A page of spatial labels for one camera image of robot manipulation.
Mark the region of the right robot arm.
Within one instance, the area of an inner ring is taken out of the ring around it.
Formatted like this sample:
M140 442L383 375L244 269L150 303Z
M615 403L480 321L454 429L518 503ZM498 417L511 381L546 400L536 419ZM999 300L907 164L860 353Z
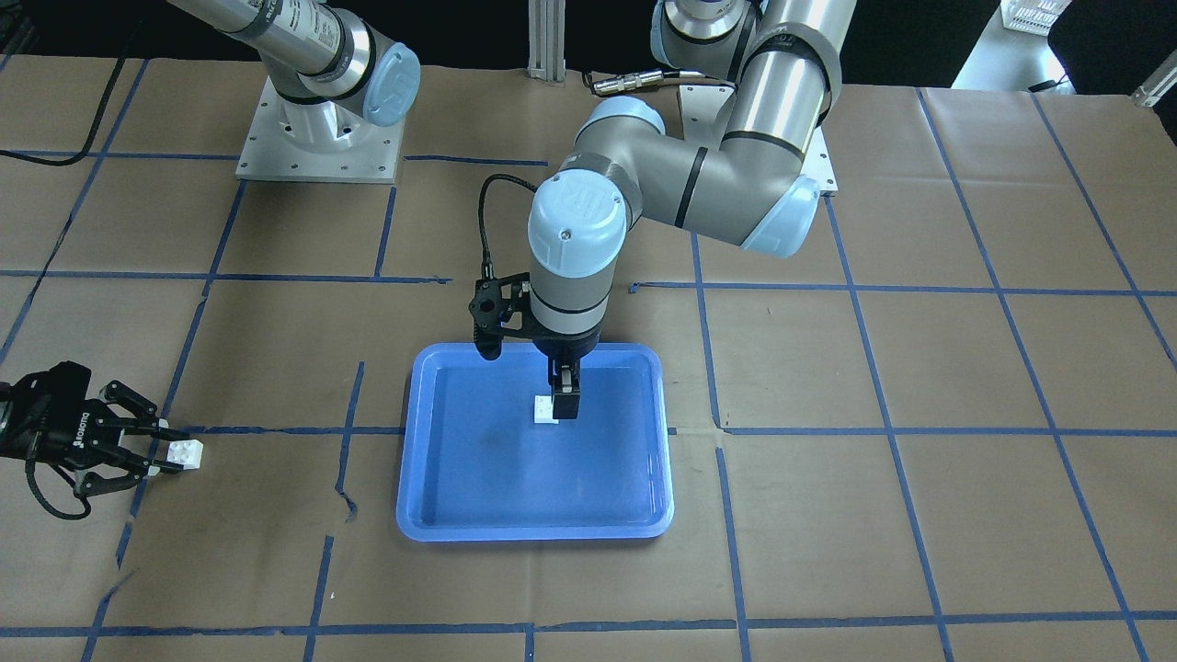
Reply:
M179 8L261 57L268 82L235 174L246 181L390 184L421 85L415 52L320 1L181 1ZM88 397L88 368L64 360L4 384L4 457L48 507L35 470L84 508L157 474L201 465L202 444L121 380Z

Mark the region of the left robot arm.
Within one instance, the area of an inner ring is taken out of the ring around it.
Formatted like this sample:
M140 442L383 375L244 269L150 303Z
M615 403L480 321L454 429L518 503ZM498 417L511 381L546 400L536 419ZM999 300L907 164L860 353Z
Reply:
M840 93L855 12L853 1L658 4L656 58L734 90L707 143L669 135L638 97L609 97L539 185L527 221L528 303L556 419L577 417L579 363L600 339L632 223L645 217L778 258L799 250L819 197L802 167Z

